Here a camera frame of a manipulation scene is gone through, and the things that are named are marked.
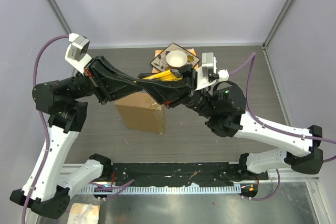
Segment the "yellow utility knife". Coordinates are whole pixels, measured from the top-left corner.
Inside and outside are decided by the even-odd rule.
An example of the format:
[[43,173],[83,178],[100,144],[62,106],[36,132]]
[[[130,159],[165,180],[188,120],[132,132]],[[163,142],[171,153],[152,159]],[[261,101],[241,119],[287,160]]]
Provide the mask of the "yellow utility knife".
[[183,76],[177,69],[169,69],[159,73],[141,73],[138,75],[138,78],[144,80],[179,81]]

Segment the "brown cardboard express box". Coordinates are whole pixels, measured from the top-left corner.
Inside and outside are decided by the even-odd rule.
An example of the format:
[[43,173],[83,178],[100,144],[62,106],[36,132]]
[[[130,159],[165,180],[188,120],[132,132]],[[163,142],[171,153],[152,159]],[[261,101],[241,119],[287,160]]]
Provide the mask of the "brown cardboard express box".
[[165,107],[149,94],[137,92],[114,102],[129,129],[165,133]]

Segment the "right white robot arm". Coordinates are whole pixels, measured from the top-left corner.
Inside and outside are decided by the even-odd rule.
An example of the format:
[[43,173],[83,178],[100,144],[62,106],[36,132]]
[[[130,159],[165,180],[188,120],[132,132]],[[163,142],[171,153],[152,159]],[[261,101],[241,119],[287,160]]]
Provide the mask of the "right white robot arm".
[[137,84],[159,104],[174,108],[180,104],[206,118],[205,125],[219,137],[239,137],[275,146],[272,151],[245,153],[239,158],[237,173],[250,179],[270,169],[290,167],[302,174],[318,174],[323,151],[314,133],[318,126],[296,129],[272,121],[261,121],[246,110],[241,88],[229,81],[227,70],[186,65],[160,73],[141,73]]

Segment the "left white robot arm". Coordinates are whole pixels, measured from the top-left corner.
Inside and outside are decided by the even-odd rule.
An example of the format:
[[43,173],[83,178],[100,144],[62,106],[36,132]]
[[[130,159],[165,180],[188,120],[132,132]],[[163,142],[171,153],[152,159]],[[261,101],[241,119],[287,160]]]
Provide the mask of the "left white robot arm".
[[97,56],[90,58],[74,77],[35,85],[32,96],[36,110],[40,115],[49,115],[43,121],[46,140],[31,177],[21,189],[11,193],[10,200],[40,216],[58,219],[79,189],[95,179],[105,182],[111,177],[111,160],[92,154],[67,179],[59,178],[87,117],[88,104],[81,98],[94,95],[105,104],[146,91],[157,103],[170,104],[193,93],[195,77],[195,69],[185,65],[134,78],[115,68],[104,56]]

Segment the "white ceramic bowl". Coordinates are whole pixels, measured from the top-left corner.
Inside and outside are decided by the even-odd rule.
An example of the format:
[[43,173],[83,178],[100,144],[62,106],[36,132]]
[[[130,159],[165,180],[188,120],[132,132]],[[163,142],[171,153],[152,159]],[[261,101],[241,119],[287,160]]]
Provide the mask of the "white ceramic bowl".
[[166,56],[166,63],[173,69],[183,67],[187,64],[187,54],[179,50],[171,51]]

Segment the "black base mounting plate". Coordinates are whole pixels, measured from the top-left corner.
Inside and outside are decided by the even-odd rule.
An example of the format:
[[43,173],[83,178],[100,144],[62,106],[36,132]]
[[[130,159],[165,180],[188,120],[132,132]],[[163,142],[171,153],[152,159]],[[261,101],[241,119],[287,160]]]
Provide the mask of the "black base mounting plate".
[[117,186],[130,180],[134,187],[231,186],[235,182],[268,180],[267,172],[255,175],[229,162],[115,163],[110,176]]

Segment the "white orange paper packet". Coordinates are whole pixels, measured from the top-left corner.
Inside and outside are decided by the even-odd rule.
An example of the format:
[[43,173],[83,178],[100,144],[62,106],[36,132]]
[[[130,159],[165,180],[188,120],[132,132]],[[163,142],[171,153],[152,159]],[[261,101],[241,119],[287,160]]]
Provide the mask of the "white orange paper packet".
[[99,212],[99,205],[74,203],[67,224],[98,224]]

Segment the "aluminium frame rail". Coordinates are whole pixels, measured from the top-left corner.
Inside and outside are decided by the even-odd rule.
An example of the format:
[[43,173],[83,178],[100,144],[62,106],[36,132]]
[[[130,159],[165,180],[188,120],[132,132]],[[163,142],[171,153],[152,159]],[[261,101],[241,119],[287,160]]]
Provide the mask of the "aluminium frame rail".
[[[279,169],[278,170],[280,175],[280,181],[282,183],[303,183],[303,182],[319,182],[319,176],[318,175],[306,175],[297,173],[295,171],[292,171],[290,169]],[[262,182],[277,182],[278,176],[277,176],[276,170],[269,170],[268,171],[268,180],[262,180]]]

